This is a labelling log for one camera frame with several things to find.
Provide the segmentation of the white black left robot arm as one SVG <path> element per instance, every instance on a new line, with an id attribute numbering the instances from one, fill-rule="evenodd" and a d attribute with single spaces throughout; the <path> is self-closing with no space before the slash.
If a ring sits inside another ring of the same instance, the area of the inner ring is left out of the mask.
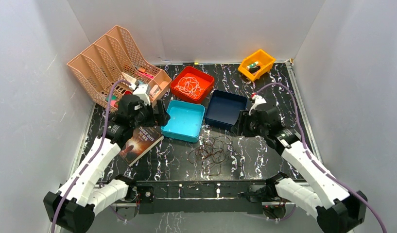
<path id="1" fill-rule="evenodd" d="M 132 138 L 139 127 L 166 126 L 170 120 L 162 100 L 156 105 L 143 101 L 139 94 L 125 95 L 114 112 L 106 110 L 104 127 L 72 176 L 56 191 L 49 191 L 44 206 L 51 221 L 51 232 L 56 226 L 72 233 L 86 233 L 95 216 L 111 204 L 123 199 L 132 202 L 137 197 L 135 182 L 122 175 L 103 187 L 95 185 L 106 166 Z"/>

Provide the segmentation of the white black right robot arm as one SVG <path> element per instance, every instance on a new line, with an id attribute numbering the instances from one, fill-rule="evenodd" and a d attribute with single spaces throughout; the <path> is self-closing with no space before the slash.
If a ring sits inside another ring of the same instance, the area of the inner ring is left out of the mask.
<path id="1" fill-rule="evenodd" d="M 266 103 L 241 110 L 231 131 L 239 136 L 263 137 L 267 145 L 289 162 L 310 185 L 308 190 L 283 173 L 266 180 L 266 196 L 293 202 L 316 219 L 325 233 L 347 233 L 365 219 L 366 196 L 343 188 L 329 178 L 330 172 L 304 147 L 300 134 L 280 121 L 278 108 Z"/>

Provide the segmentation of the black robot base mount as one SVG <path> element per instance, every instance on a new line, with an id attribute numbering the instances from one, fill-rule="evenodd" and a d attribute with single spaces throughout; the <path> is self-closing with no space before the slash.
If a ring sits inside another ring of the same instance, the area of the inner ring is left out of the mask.
<path id="1" fill-rule="evenodd" d="M 264 180 L 229 181 L 138 181 L 130 189 L 128 201 L 112 207 L 126 216 L 158 213 L 239 212 L 264 215 L 273 220 L 287 219 L 295 211 L 291 201 L 275 197 Z"/>

